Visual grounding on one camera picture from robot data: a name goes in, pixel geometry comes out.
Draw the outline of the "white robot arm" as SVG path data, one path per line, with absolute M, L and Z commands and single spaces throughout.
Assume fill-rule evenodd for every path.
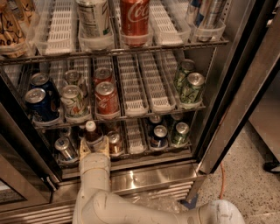
M 140 206 L 110 191 L 109 140 L 105 137 L 92 152 L 80 141 L 80 190 L 72 224 L 246 224 L 231 202 L 218 199 L 184 213 Z

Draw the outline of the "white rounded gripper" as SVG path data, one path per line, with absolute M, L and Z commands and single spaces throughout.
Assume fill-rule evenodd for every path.
M 109 138 L 105 136 L 99 147 L 100 153 L 91 153 L 84 138 L 80 140 L 80 174 L 83 175 L 93 169 L 102 169 L 110 173 Z

